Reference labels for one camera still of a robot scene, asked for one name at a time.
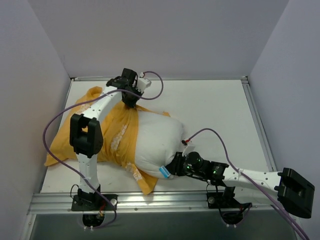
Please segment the white pillow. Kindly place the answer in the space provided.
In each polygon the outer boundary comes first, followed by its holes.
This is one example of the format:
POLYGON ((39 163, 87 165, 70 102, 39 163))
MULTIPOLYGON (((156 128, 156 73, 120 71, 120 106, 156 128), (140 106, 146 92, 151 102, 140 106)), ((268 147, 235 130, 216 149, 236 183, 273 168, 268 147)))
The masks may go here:
POLYGON ((138 134, 135 147, 135 166, 144 173, 169 179, 169 173, 160 170, 170 164, 180 150, 183 124, 172 117, 153 112, 138 113, 138 134))

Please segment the orange pillowcase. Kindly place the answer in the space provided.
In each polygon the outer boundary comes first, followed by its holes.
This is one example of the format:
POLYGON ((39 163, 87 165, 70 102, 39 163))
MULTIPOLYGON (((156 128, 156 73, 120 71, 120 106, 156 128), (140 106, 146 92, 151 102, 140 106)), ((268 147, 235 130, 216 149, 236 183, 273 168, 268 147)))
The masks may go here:
MULTIPOLYGON (((118 103, 101 123, 103 146, 98 162, 111 162, 131 172, 144 195, 150 194, 159 178, 148 175, 135 165, 139 112, 152 112, 144 107, 127 108, 118 103)), ((159 114, 170 117, 167 112, 159 114)))

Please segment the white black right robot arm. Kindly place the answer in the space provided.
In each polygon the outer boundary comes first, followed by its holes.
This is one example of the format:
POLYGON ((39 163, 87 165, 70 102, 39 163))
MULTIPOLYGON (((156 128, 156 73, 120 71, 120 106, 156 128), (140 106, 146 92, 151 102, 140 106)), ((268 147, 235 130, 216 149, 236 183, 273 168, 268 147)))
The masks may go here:
POLYGON ((235 190, 239 188, 245 193, 246 203, 274 205, 303 219, 312 216, 315 186, 291 168, 272 172, 235 169, 227 163, 205 160, 192 151, 186 155, 177 152, 171 163, 159 170, 165 178, 187 176, 228 189, 222 193, 222 200, 230 207, 240 201, 235 190))

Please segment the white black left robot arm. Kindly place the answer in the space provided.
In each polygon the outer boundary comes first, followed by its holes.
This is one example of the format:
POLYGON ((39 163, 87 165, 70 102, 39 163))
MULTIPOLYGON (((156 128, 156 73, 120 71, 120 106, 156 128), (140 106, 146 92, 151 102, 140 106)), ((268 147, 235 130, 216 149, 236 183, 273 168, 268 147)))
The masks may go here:
POLYGON ((79 172, 83 175, 77 191, 78 201, 90 210, 100 206, 100 183, 97 173, 98 153, 104 143, 101 122, 113 107, 123 102, 127 107, 136 106, 151 82, 142 72, 124 68, 122 74, 110 79, 106 87, 88 109, 82 113, 75 113, 70 118, 69 143, 73 147, 79 163, 79 172))

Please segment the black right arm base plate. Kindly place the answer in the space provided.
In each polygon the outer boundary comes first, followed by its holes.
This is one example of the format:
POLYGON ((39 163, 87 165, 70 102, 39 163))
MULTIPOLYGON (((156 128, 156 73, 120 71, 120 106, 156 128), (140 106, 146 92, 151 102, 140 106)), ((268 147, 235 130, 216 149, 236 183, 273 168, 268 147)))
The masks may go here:
POLYGON ((240 203, 235 199, 235 187, 226 187, 224 191, 206 191, 209 209, 246 209, 252 207, 251 202, 240 203))

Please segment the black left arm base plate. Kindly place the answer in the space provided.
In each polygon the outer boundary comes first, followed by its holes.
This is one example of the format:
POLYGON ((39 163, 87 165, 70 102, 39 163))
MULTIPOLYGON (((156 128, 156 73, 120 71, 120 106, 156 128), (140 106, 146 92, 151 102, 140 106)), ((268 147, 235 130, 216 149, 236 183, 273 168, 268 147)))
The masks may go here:
POLYGON ((118 195, 117 194, 103 194, 103 196, 110 201, 107 201, 101 196, 97 196, 93 201, 75 195, 73 197, 71 211, 73 212, 90 212, 90 211, 113 211, 117 209, 118 195))

